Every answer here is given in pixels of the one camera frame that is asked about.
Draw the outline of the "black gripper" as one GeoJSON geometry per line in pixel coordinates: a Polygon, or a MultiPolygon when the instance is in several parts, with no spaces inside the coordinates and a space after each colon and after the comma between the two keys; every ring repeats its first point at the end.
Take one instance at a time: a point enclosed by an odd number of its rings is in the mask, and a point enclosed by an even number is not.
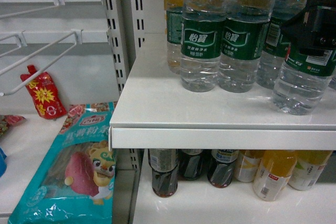
{"type": "Polygon", "coordinates": [[[335,0],[307,0],[302,11],[281,25],[281,32],[301,54],[321,57],[335,50],[335,0]]]}

